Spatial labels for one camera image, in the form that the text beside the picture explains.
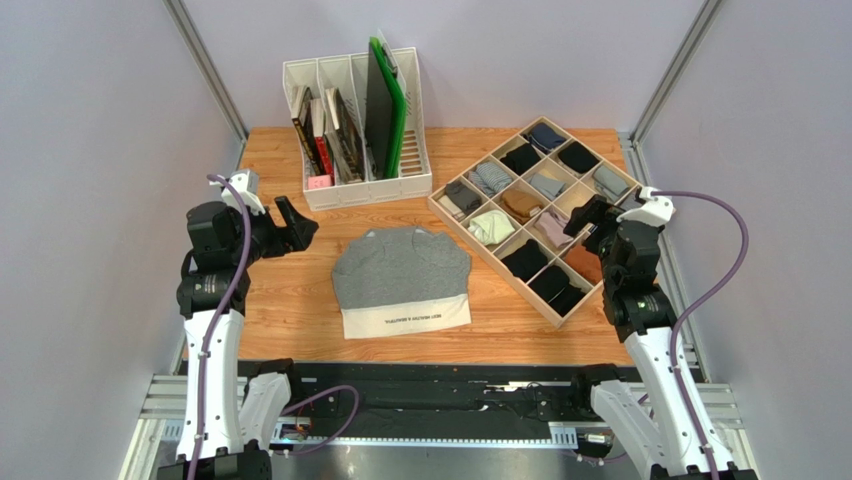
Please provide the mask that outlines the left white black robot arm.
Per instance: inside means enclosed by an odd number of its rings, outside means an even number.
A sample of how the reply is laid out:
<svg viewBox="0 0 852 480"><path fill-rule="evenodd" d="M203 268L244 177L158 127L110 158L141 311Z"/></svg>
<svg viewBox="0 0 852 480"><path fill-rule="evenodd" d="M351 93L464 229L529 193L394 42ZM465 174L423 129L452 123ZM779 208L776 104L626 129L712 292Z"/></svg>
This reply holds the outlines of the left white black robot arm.
<svg viewBox="0 0 852 480"><path fill-rule="evenodd" d="M290 200L275 200L284 225L263 206L236 200L201 204L187 214L192 244L176 297L188 347L184 426L174 464L159 479L268 479L270 443L292 398L290 359L255 366L237 387L238 350L250 278L259 259L306 250L318 230Z"/></svg>

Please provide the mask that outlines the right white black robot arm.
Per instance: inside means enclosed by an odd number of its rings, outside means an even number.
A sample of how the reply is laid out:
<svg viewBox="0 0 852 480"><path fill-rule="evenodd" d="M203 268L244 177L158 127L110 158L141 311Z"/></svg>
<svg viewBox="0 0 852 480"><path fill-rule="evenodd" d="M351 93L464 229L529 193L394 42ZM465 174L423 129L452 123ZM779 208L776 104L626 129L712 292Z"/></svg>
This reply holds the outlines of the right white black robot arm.
<svg viewBox="0 0 852 480"><path fill-rule="evenodd" d="M625 210L595 194L573 209L564 231L591 229L583 245L601 264L603 307L633 359L651 401L644 410L612 365L576 377L587 409L620 441L643 479L755 479L737 465L712 424L685 356L677 315L657 283L659 237L675 208L671 195L641 189L640 207Z"/></svg>

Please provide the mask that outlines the grey white underwear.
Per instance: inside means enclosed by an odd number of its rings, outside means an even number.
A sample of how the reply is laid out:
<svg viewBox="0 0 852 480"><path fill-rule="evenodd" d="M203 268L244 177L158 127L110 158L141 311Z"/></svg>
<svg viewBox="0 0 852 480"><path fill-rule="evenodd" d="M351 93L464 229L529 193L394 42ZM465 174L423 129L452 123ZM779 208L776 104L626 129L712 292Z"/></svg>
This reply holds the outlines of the grey white underwear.
<svg viewBox="0 0 852 480"><path fill-rule="evenodd" d="M471 256L420 226L371 229L351 241L331 278L347 340L439 331L472 322Z"/></svg>

